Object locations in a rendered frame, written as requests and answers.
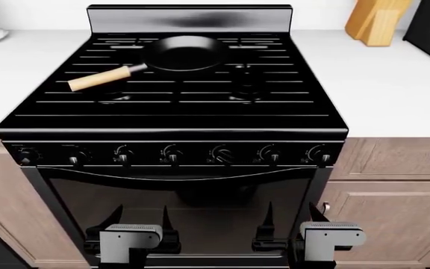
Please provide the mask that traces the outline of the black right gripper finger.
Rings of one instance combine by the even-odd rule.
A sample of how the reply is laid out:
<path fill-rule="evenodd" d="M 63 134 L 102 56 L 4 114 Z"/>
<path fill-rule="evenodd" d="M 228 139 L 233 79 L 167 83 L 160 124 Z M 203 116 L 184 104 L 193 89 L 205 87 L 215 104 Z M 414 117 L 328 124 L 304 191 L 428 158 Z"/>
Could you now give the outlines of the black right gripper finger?
<path fill-rule="evenodd" d="M 309 202 L 309 212 L 311 216 L 311 221 L 313 222 L 328 222 L 328 219 L 324 216 L 322 212 L 312 203 Z"/>
<path fill-rule="evenodd" d="M 256 238 L 257 239 L 273 239 L 275 232 L 275 226 L 273 223 L 272 205 L 268 206 L 266 217 L 263 223 L 257 227 Z"/>

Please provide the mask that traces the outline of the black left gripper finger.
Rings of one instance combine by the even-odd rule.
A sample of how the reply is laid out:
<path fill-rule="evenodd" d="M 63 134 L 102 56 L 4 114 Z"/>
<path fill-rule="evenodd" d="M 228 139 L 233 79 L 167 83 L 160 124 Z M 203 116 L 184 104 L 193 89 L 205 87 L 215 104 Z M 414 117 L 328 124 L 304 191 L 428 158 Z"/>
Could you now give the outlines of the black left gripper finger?
<path fill-rule="evenodd" d="M 178 231 L 172 227 L 166 206 L 164 206 L 163 208 L 162 230 L 163 230 L 163 241 L 179 241 Z"/>
<path fill-rule="evenodd" d="M 98 236 L 102 230 L 105 230 L 112 224 L 116 224 L 120 222 L 121 216 L 123 213 L 123 205 L 119 205 L 110 215 L 102 221 L 99 225 L 92 226 L 86 229 L 87 236 Z"/>

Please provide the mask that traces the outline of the black stove knob silver grip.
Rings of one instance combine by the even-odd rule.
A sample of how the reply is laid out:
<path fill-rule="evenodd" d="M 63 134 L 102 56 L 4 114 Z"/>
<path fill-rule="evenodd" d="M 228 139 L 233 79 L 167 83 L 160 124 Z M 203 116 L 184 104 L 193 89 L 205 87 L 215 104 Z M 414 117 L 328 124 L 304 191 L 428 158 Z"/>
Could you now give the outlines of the black stove knob silver grip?
<path fill-rule="evenodd" d="M 308 158 L 318 164 L 328 163 L 331 160 L 331 151 L 326 145 L 316 145 L 308 150 Z"/>
<path fill-rule="evenodd" d="M 89 160 L 89 152 L 82 149 L 77 149 L 69 154 L 69 163 L 74 167 L 84 166 Z"/>
<path fill-rule="evenodd" d="M 179 165 L 184 154 L 178 145 L 172 144 L 163 149 L 162 155 L 171 165 Z"/>
<path fill-rule="evenodd" d="M 134 160 L 134 152 L 128 147 L 128 145 L 122 145 L 114 151 L 114 161 L 122 165 L 123 167 L 130 167 Z"/>
<path fill-rule="evenodd" d="M 234 154 L 227 145 L 218 145 L 211 151 L 211 156 L 216 162 L 224 165 L 230 165 L 233 163 Z"/>
<path fill-rule="evenodd" d="M 259 152 L 260 159 L 268 164 L 277 164 L 281 158 L 281 150 L 276 145 L 266 145 Z"/>

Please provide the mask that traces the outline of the black round stove knob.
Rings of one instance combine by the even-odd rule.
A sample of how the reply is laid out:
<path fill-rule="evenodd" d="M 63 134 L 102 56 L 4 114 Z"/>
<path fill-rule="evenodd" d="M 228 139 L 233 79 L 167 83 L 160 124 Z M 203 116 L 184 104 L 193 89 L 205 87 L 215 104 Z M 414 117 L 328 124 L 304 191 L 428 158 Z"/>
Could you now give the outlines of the black round stove knob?
<path fill-rule="evenodd" d="M 39 153 L 32 148 L 21 148 L 17 152 L 17 163 L 21 166 L 32 165 L 40 157 Z"/>

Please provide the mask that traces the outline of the black gas stove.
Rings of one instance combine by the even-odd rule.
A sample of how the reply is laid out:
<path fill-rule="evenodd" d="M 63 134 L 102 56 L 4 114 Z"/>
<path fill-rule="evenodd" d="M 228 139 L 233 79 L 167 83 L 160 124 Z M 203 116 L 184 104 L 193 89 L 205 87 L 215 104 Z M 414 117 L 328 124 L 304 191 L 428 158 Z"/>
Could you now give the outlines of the black gas stove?
<path fill-rule="evenodd" d="M 40 155 L 32 165 L 19 165 L 24 174 L 39 166 L 74 167 L 69 154 L 77 149 L 90 154 L 81 167 L 123 167 L 114 161 L 122 145 L 134 152 L 130 167 L 333 170 L 349 128 L 291 38 L 292 6 L 93 4 L 87 15 L 89 40 L 0 122 L 0 139 L 16 163 L 18 149 Z M 140 64 L 145 45 L 182 35 L 220 40 L 229 47 L 228 57 L 198 72 L 146 69 L 96 87 L 69 89 L 69 80 Z M 179 165 L 162 155 L 172 144 L 184 154 Z M 218 145 L 232 150 L 232 164 L 213 160 Z M 277 164 L 260 159 L 266 145 L 281 150 Z M 308 158 L 316 145 L 329 148 L 328 163 Z"/>

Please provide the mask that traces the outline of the black oven door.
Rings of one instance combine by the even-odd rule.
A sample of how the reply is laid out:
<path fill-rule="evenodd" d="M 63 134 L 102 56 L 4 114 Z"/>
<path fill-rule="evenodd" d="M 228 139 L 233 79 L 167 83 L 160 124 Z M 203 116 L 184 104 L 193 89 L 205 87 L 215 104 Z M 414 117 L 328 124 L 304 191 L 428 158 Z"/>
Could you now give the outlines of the black oven door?
<path fill-rule="evenodd" d="M 90 267 L 86 229 L 119 206 L 119 223 L 162 226 L 167 207 L 179 254 L 151 253 L 146 269 L 287 269 L 282 251 L 255 252 L 252 239 L 272 203 L 275 238 L 295 239 L 331 174 L 315 166 L 39 166 L 24 171 Z"/>

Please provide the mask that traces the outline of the brown wooden cabinet door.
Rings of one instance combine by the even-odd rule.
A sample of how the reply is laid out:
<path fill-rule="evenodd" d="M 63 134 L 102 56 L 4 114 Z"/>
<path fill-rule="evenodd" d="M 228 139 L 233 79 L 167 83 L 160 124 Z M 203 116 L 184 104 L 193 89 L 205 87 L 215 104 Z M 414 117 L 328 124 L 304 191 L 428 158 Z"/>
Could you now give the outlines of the brown wooden cabinet door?
<path fill-rule="evenodd" d="M 430 268 L 430 182 L 329 182 L 320 203 L 331 221 L 358 224 L 362 246 L 335 253 L 337 269 Z"/>

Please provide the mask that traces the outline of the brown wooden cabinet drawer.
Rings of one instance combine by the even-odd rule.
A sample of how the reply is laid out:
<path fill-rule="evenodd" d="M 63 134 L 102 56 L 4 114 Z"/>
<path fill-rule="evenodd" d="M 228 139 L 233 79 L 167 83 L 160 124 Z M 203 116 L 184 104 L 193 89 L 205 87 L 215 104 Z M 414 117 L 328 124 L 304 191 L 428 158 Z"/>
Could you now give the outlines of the brown wooden cabinet drawer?
<path fill-rule="evenodd" d="M 331 181 L 430 181 L 430 138 L 347 138 Z"/>

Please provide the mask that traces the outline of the brown wooden cabinet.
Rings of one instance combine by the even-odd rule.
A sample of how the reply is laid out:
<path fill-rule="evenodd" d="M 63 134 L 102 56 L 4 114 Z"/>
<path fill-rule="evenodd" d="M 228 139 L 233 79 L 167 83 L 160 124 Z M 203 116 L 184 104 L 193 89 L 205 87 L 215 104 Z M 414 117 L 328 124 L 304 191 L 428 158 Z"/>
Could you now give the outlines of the brown wooden cabinet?
<path fill-rule="evenodd" d="M 33 268 L 90 267 L 1 141 L 0 239 Z"/>

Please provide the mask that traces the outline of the wooden knife block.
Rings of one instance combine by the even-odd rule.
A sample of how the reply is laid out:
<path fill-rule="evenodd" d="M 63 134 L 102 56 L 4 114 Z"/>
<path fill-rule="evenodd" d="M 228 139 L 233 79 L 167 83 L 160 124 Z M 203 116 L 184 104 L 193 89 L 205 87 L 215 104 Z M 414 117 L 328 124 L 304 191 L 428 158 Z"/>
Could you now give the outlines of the wooden knife block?
<path fill-rule="evenodd" d="M 345 32 L 366 46 L 390 46 L 396 26 L 413 0 L 357 0 Z"/>

